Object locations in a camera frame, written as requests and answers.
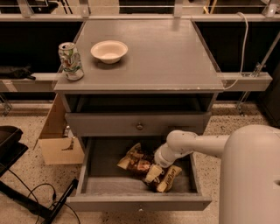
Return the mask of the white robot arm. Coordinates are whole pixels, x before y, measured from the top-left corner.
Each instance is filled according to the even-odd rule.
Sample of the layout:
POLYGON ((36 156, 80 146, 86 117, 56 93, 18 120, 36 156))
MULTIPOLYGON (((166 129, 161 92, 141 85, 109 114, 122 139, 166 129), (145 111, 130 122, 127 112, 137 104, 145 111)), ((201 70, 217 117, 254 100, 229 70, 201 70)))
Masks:
POLYGON ((167 168, 194 151, 221 159, 219 224, 280 224, 280 129, 248 125, 225 136, 174 130, 154 163, 167 168))

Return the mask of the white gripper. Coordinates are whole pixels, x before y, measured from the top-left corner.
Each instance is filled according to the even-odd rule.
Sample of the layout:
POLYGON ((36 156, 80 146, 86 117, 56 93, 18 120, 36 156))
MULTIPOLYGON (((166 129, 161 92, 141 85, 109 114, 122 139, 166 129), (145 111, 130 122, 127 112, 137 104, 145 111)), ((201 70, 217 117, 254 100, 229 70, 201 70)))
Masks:
POLYGON ((175 151, 167 143, 162 144, 154 153, 155 164, 150 167, 144 181, 158 183, 159 177, 164 173, 163 168, 171 166, 182 155, 181 151, 175 151))

